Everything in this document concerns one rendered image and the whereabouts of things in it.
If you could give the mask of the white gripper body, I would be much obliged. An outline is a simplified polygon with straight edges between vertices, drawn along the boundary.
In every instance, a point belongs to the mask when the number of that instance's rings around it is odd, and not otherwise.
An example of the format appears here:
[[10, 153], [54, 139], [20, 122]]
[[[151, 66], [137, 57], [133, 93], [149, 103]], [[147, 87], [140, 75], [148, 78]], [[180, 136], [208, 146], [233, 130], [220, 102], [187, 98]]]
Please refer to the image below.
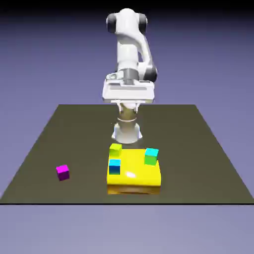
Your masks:
[[124, 84], [122, 79], [104, 81], [102, 98], [107, 102], [152, 103], [154, 101], [154, 83], [134, 80], [133, 84]]

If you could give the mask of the small yellow-green cube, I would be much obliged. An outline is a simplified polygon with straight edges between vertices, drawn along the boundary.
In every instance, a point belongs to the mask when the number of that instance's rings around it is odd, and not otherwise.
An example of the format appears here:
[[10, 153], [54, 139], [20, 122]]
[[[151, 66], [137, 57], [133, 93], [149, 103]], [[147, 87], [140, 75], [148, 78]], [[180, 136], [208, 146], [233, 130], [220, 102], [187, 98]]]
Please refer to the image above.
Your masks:
[[122, 151], [122, 144], [112, 143], [109, 149], [109, 155], [113, 157], [118, 157], [120, 156], [121, 151]]

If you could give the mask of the small green cube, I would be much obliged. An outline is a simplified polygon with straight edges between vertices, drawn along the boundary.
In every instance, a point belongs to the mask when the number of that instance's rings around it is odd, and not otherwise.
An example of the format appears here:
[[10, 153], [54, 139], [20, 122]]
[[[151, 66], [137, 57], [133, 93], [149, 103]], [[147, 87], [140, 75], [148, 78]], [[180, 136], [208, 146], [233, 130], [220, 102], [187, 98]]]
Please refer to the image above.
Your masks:
[[147, 148], [144, 155], [145, 165], [155, 166], [157, 163], [159, 150], [155, 148]]

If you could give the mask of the small blue cube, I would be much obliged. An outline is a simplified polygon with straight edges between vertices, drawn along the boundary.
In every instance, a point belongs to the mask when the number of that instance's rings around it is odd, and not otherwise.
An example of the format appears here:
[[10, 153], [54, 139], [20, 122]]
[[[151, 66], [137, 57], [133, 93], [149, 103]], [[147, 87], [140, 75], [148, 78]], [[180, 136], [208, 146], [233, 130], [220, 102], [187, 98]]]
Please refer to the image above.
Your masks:
[[121, 159], [110, 159], [109, 175], [119, 175], [121, 173]]

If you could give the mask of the small magenta cube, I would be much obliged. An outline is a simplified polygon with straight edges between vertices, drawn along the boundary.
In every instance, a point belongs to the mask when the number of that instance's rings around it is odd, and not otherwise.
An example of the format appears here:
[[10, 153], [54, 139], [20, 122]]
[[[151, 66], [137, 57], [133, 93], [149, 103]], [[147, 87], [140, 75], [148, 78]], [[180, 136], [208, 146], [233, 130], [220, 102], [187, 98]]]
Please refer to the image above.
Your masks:
[[60, 181], [69, 179], [69, 168], [67, 165], [61, 165], [56, 167], [56, 171], [57, 171], [58, 179]]

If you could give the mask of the large yellow box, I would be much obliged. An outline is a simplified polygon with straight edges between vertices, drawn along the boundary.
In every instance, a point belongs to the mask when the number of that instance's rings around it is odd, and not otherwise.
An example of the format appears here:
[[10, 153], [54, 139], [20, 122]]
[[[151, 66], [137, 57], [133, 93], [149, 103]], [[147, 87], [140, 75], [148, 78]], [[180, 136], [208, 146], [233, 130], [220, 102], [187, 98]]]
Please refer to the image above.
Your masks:
[[146, 149], [122, 149], [120, 156], [110, 159], [121, 159], [121, 173], [109, 175], [107, 168], [108, 194], [158, 194], [161, 188], [161, 171], [159, 160], [155, 166], [145, 165]]

